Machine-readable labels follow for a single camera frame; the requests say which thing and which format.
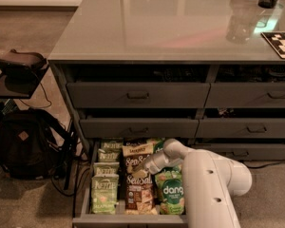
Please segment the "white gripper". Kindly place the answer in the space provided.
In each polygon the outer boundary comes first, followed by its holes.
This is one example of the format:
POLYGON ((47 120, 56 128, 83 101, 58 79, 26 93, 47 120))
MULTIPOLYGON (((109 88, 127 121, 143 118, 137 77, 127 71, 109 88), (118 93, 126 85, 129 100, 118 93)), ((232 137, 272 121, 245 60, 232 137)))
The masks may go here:
POLYGON ((135 171, 132 176, 135 179, 144 179, 148 172, 152 175, 159 173, 165 167, 164 155, 153 154, 148 156, 143 163, 143 169, 135 171))

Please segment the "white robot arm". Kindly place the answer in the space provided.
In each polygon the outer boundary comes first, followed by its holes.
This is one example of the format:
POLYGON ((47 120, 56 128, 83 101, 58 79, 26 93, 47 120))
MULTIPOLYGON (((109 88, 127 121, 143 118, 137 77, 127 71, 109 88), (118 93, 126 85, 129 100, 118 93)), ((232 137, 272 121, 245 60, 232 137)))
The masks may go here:
POLYGON ((239 161, 205 149, 194 149, 175 139, 133 168, 135 173, 157 174, 182 165, 182 185, 188 228, 241 228, 232 202, 252 186, 252 174, 239 161))

